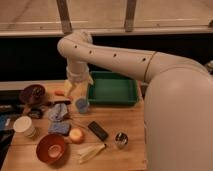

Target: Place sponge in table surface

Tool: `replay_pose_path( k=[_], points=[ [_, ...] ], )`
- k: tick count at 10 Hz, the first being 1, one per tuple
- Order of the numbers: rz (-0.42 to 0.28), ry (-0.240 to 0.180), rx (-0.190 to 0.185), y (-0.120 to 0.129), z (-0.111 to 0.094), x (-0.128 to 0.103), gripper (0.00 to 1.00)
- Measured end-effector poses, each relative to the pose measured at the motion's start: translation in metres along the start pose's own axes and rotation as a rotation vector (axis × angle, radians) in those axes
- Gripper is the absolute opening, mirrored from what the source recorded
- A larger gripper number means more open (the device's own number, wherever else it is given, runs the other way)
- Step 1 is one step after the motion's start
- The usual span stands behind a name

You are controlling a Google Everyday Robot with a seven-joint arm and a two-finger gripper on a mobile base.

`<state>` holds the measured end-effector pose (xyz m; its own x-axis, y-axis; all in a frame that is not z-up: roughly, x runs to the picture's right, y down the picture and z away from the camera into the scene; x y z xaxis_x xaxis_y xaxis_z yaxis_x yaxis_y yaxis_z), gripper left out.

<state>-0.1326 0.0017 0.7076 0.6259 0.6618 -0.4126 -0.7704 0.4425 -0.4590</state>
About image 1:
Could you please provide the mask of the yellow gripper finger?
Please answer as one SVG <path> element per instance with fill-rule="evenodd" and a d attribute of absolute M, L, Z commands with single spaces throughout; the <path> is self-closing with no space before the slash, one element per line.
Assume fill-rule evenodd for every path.
<path fill-rule="evenodd" d="M 89 84 L 91 84 L 91 85 L 94 84 L 94 81 L 93 81 L 93 78 L 91 77 L 91 75 L 88 76 L 87 82 L 88 82 Z"/>
<path fill-rule="evenodd" d="M 69 81 L 64 81 L 64 96 L 68 97 L 70 93 L 74 90 L 74 85 Z"/>

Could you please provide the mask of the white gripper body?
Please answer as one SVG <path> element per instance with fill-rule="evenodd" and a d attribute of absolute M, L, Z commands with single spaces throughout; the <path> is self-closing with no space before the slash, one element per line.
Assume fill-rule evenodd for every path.
<path fill-rule="evenodd" d="M 80 73 L 66 67 L 66 76 L 71 83 L 80 83 L 89 79 L 89 68 L 85 67 Z"/>

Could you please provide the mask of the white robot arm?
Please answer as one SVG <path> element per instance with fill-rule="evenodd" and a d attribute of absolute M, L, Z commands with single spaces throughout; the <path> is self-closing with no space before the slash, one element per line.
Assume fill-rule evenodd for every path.
<path fill-rule="evenodd" d="M 75 31 L 57 44 L 72 83 L 90 64 L 147 84 L 144 98 L 148 171 L 213 171 L 213 76 L 190 58 L 97 46 Z"/>

